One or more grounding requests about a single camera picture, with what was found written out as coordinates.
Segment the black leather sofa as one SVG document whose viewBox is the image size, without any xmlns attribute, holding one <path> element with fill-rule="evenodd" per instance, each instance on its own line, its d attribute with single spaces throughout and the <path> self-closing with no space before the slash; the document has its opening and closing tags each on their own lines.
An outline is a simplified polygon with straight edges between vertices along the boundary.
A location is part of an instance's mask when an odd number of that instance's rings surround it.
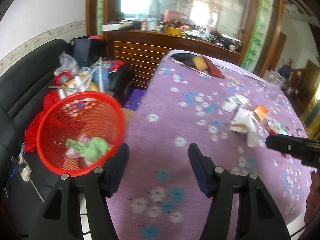
<svg viewBox="0 0 320 240">
<path fill-rule="evenodd" d="M 1 76 L 1 239 L 27 237 L 43 203 L 33 187 L 39 174 L 25 182 L 12 160 L 21 152 L 25 130 L 43 109 L 59 56 L 66 49 L 62 39 L 49 41 Z"/>
</svg>

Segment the clear plastic bag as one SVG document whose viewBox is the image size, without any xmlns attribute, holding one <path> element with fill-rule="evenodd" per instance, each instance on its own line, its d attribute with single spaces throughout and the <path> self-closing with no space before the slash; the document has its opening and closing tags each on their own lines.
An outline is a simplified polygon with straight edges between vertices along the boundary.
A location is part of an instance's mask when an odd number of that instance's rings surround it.
<svg viewBox="0 0 320 240">
<path fill-rule="evenodd" d="M 63 72 L 69 72 L 71 76 L 76 76 L 79 74 L 80 67 L 77 61 L 70 55 L 63 52 L 59 56 L 60 67 L 54 71 L 54 76 L 58 76 Z"/>
</svg>

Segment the clear glass cup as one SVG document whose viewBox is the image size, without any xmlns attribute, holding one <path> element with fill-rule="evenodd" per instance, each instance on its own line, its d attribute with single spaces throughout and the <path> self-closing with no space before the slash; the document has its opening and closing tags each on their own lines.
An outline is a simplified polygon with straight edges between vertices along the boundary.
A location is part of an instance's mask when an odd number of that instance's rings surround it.
<svg viewBox="0 0 320 240">
<path fill-rule="evenodd" d="M 264 92 L 271 100 L 274 101 L 285 83 L 286 80 L 279 73 L 270 71 L 265 82 Z"/>
</svg>

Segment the purple paper bag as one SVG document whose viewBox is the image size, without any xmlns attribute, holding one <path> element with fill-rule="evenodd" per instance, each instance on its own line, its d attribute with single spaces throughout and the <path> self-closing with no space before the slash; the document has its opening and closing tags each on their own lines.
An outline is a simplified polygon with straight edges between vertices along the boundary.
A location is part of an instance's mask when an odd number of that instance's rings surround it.
<svg viewBox="0 0 320 240">
<path fill-rule="evenodd" d="M 141 101 L 146 93 L 146 90 L 134 88 L 130 94 L 124 108 L 132 111 L 136 111 L 141 105 Z"/>
</svg>

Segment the torn red carton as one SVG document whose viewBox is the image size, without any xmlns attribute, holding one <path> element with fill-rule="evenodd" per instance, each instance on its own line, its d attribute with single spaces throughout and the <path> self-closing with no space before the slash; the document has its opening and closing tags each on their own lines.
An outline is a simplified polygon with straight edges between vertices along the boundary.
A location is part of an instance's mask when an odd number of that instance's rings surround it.
<svg viewBox="0 0 320 240">
<path fill-rule="evenodd" d="M 283 125 L 281 125 L 279 122 L 277 121 L 269 121 L 266 125 L 265 125 L 269 135 L 277 135 L 277 134 L 281 134 L 281 135 L 291 135 L 289 129 Z"/>
</svg>

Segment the dark blue paper bag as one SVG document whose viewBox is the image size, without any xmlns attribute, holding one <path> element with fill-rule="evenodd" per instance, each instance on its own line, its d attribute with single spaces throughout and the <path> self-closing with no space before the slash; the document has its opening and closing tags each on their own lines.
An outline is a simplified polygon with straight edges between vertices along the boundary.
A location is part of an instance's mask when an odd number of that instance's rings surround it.
<svg viewBox="0 0 320 240">
<path fill-rule="evenodd" d="M 73 38 L 70 44 L 73 46 L 73 58 L 80 68 L 90 67 L 100 57 L 105 56 L 106 41 L 104 39 L 83 36 Z"/>
</svg>

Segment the purple floral tablecloth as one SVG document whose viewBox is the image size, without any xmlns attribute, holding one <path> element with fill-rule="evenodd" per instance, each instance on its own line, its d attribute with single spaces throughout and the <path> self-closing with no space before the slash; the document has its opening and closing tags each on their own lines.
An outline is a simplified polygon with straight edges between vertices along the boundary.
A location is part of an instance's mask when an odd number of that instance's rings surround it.
<svg viewBox="0 0 320 240">
<path fill-rule="evenodd" d="M 199 189 L 188 158 L 196 143 L 201 152 L 227 171 L 262 179 L 286 223 L 306 211 L 310 168 L 265 146 L 264 125 L 257 145 L 230 130 L 233 113 L 225 101 L 248 99 L 247 109 L 264 106 L 267 121 L 276 121 L 297 137 L 304 127 L 283 94 L 271 100 L 263 82 L 233 64 L 216 60 L 230 79 L 207 77 L 172 60 L 160 62 L 125 137 L 130 158 L 108 208 L 120 239 L 199 239 L 211 201 Z"/>
</svg>

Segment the blue cloth bundle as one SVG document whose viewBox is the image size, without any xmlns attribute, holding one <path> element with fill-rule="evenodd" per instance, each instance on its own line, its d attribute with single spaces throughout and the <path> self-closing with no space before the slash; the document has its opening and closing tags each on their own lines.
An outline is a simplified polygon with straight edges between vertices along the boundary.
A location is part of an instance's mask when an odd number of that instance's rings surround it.
<svg viewBox="0 0 320 240">
<path fill-rule="evenodd" d="M 108 74 L 109 72 L 106 67 L 97 67 L 93 74 L 92 80 L 96 83 L 100 91 L 108 90 L 110 87 Z"/>
</svg>

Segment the small white barcode box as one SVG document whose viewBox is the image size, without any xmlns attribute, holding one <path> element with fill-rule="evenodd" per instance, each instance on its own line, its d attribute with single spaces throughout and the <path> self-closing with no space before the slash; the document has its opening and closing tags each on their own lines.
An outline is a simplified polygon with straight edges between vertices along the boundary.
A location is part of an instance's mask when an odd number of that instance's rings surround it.
<svg viewBox="0 0 320 240">
<path fill-rule="evenodd" d="M 232 113 L 238 108 L 245 107 L 248 103 L 249 99 L 242 95 L 229 96 L 222 104 L 222 110 Z"/>
</svg>

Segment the red cloth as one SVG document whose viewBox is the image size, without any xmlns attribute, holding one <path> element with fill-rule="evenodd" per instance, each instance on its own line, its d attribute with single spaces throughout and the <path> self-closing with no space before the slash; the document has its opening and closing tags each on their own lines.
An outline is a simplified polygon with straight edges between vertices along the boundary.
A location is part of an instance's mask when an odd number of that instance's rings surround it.
<svg viewBox="0 0 320 240">
<path fill-rule="evenodd" d="M 36 150 L 36 136 L 39 130 L 40 123 L 44 118 L 45 114 L 50 110 L 52 106 L 54 106 L 57 102 L 59 102 L 59 96 L 57 91 L 51 90 L 47 93 L 47 95 L 43 99 L 43 110 L 40 111 L 39 114 L 34 118 L 31 124 L 25 131 L 24 134 L 24 151 L 27 153 L 34 153 Z"/>
</svg>

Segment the yellow basin with rolls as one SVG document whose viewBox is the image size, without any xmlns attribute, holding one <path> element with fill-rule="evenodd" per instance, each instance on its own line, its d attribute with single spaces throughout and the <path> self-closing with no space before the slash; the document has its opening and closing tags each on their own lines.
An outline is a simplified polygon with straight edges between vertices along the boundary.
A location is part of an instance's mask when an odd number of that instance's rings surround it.
<svg viewBox="0 0 320 240">
<path fill-rule="evenodd" d="M 84 82 L 86 78 L 87 78 L 87 75 L 81 74 L 71 79 L 66 84 L 62 85 L 62 87 L 57 90 L 59 99 L 60 100 L 65 99 L 66 97 L 78 92 L 86 92 L 86 91 L 98 92 L 99 89 L 93 82 L 89 80 Z"/>
</svg>

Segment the green crumpled paper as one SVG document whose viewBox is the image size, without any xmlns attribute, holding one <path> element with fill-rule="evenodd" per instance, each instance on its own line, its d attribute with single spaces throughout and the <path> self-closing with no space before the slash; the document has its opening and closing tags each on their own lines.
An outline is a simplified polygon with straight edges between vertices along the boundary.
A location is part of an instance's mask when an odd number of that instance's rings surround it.
<svg viewBox="0 0 320 240">
<path fill-rule="evenodd" d="M 79 140 L 67 139 L 66 148 L 66 157 L 84 158 L 85 161 L 94 163 L 107 154 L 111 145 L 100 137 L 87 138 L 84 136 Z"/>
</svg>

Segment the orange small box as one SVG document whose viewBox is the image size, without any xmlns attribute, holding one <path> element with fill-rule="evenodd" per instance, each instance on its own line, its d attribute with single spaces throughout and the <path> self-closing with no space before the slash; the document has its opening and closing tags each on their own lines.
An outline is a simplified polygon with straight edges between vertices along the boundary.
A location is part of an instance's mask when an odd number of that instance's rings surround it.
<svg viewBox="0 0 320 240">
<path fill-rule="evenodd" d="M 265 106 L 259 105 L 259 106 L 255 107 L 255 109 L 253 109 L 253 112 L 254 112 L 253 116 L 255 117 L 256 120 L 263 121 L 266 119 L 266 117 L 269 113 L 269 110 Z"/>
</svg>

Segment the wooden counter cabinet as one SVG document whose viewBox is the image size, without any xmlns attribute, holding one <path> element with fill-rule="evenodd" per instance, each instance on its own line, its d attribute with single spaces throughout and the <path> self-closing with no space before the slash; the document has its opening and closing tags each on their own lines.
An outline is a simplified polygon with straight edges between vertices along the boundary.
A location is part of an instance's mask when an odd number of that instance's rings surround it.
<svg viewBox="0 0 320 240">
<path fill-rule="evenodd" d="M 233 64 L 240 63 L 240 53 L 207 41 L 169 35 L 157 31 L 105 31 L 106 55 L 129 63 L 136 86 L 147 89 L 161 60 L 169 51 L 186 50 L 211 56 Z"/>
</svg>

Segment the long white medicine box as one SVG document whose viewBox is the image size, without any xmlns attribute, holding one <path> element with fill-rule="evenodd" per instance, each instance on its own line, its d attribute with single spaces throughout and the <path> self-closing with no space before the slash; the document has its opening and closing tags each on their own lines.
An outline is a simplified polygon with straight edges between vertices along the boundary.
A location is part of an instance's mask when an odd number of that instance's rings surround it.
<svg viewBox="0 0 320 240">
<path fill-rule="evenodd" d="M 258 145 L 258 133 L 253 115 L 253 111 L 238 108 L 229 124 L 231 131 L 244 133 L 246 135 L 246 145 L 250 148 L 255 148 Z"/>
</svg>

